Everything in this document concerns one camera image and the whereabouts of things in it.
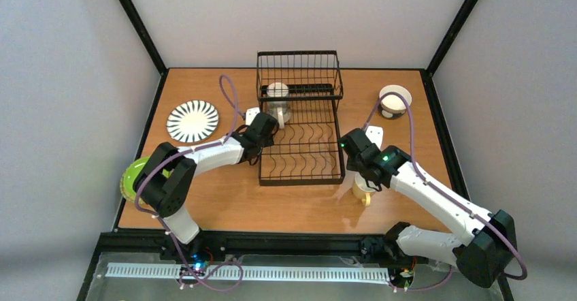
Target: dish rack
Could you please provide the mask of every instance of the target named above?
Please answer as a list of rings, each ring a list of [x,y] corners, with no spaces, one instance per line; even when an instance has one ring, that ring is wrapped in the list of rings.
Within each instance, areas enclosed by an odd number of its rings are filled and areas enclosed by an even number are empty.
[[[287,85],[288,95],[267,95],[269,84],[277,82]],[[343,84],[337,52],[258,52],[257,98],[262,112],[272,110],[272,102],[286,101],[292,113],[275,135],[274,145],[263,149],[260,185],[342,183],[345,167],[337,144],[337,109]]]

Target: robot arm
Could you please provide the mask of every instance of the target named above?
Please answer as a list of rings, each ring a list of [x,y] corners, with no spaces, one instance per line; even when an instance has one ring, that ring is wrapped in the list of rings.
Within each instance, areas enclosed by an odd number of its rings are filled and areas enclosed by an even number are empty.
[[[439,194],[429,183],[466,205],[516,246],[511,216],[502,210],[493,215],[465,200],[417,164],[425,175],[425,180],[421,179],[409,155],[396,146],[380,150],[372,140],[374,137],[367,137],[362,129],[353,129],[340,139],[339,143],[348,155],[347,169],[358,172],[367,184],[384,185],[408,196],[452,232],[427,231],[399,223],[387,233],[396,237],[399,249],[406,255],[423,256],[456,266],[471,282],[490,287],[513,255],[482,222]]]
[[[171,171],[166,177],[159,172],[144,188],[141,198],[149,204],[154,211],[164,220],[176,238],[188,244],[200,232],[199,226],[192,220],[184,201],[188,194],[188,188],[194,177],[225,165],[234,165],[257,158],[261,149],[271,146],[277,121],[266,113],[255,112],[253,109],[247,112],[246,130],[233,132],[231,137],[220,146],[203,148],[213,142],[196,146],[176,148],[170,143],[160,144],[140,172],[134,182],[134,191],[142,181],[164,159],[187,149],[194,152],[176,158],[164,167]]]

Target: small bowl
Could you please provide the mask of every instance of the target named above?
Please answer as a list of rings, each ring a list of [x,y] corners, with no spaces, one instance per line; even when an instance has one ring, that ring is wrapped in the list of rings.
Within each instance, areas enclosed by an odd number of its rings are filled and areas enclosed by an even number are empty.
[[[400,85],[387,85],[380,90],[379,98],[381,98],[382,95],[387,92],[399,93],[407,100],[409,106],[411,106],[412,97],[409,90],[403,88]],[[405,108],[405,104],[403,104],[402,100],[400,100],[396,95],[389,95],[380,102],[379,111],[384,118],[396,119],[402,116],[407,111],[407,109]]]

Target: white cup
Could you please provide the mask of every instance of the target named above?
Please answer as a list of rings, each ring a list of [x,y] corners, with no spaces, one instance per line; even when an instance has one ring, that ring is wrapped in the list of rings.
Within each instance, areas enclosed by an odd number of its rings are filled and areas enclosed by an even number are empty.
[[[289,96],[289,86],[282,82],[274,82],[267,86],[267,97],[285,98]],[[291,119],[291,109],[288,101],[267,101],[267,112],[276,118],[278,128],[284,129],[284,124]]]
[[[379,92],[379,98],[382,97],[383,94],[387,92],[396,92],[405,98],[409,106],[411,106],[411,102],[413,98],[411,97],[411,93],[403,88],[400,85],[387,85],[386,87],[382,88]],[[380,113],[383,115],[384,118],[387,119],[396,119],[399,118],[402,114],[407,111],[405,104],[403,101],[400,100],[399,97],[396,95],[387,95],[381,102],[380,102]]]

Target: black and white striped plate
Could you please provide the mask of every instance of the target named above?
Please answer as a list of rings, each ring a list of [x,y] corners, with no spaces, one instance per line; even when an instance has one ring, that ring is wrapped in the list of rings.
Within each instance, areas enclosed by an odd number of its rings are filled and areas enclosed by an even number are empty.
[[[192,100],[174,108],[166,129],[180,142],[193,143],[208,138],[218,126],[218,111],[209,102]]]

